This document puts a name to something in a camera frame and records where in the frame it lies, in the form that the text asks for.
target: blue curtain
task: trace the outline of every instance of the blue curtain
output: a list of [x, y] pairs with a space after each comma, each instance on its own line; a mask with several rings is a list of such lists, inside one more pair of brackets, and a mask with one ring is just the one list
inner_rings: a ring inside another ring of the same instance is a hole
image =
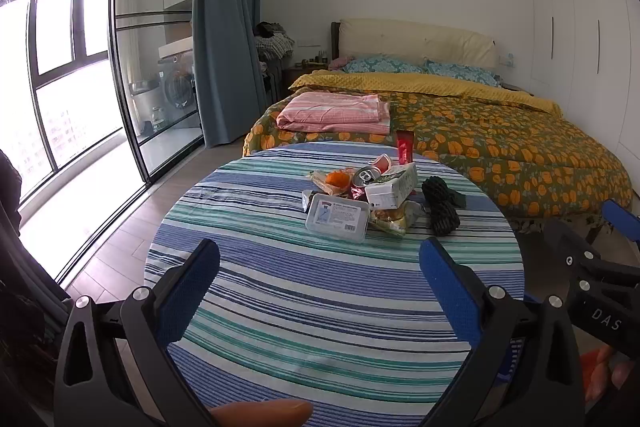
[[247, 133], [266, 109], [253, 28], [260, 0], [193, 0], [193, 58], [205, 144]]

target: beige headboard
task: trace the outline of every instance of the beige headboard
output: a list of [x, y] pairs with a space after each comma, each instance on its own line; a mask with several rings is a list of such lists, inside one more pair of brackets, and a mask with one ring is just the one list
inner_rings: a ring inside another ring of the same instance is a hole
[[339, 33], [341, 57], [383, 54], [417, 66], [427, 58], [488, 70], [498, 66], [494, 40], [469, 30], [390, 19], [343, 19]]

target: metal screw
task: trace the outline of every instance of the metal screw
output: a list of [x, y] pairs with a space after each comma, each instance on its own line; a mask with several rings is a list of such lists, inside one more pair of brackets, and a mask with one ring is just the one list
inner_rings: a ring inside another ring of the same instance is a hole
[[140, 288], [133, 290], [133, 298], [136, 301], [143, 301], [149, 296], [149, 293], [149, 288], [146, 286], [140, 286]]
[[78, 300], [76, 301], [76, 308], [84, 308], [87, 304], [89, 304], [89, 297], [83, 295], [82, 297], [78, 297]]
[[491, 286], [489, 288], [489, 295], [491, 295], [494, 299], [504, 299], [504, 296], [507, 295], [507, 292], [504, 291], [500, 286]]
[[554, 308], [561, 308], [562, 299], [557, 295], [549, 295], [549, 304], [551, 304]]

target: floral comforter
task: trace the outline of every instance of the floral comforter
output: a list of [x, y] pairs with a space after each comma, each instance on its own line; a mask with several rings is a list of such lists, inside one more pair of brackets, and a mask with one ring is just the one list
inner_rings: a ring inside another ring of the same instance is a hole
[[343, 140], [395, 145], [394, 131], [415, 133], [414, 149], [467, 176], [507, 217], [598, 214], [612, 198], [629, 206], [628, 174], [612, 153], [570, 122], [498, 100], [376, 90], [390, 102], [391, 134], [288, 132], [276, 117], [308, 90], [368, 94], [371, 90], [302, 87], [272, 105], [244, 141], [243, 155], [291, 143]]

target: human finger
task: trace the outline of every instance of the human finger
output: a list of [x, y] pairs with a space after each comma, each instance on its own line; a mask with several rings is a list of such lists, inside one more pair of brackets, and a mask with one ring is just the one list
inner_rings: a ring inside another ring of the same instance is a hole
[[609, 384], [609, 376], [609, 365], [606, 362], [596, 365], [584, 396], [585, 401], [599, 400], [602, 397]]
[[313, 410], [309, 402], [283, 399], [228, 403], [210, 413], [221, 427], [302, 427]]
[[613, 369], [613, 373], [611, 375], [611, 381], [613, 382], [613, 385], [615, 385], [618, 389], [620, 389], [622, 385], [625, 383], [626, 377], [629, 376], [629, 373], [631, 373], [631, 370], [634, 368], [635, 365], [636, 363], [632, 362], [631, 360], [627, 360], [626, 362], [620, 362]]
[[600, 362], [608, 362], [611, 357], [615, 354], [616, 350], [611, 347], [604, 345], [598, 351], [598, 358], [596, 359], [596, 363]]

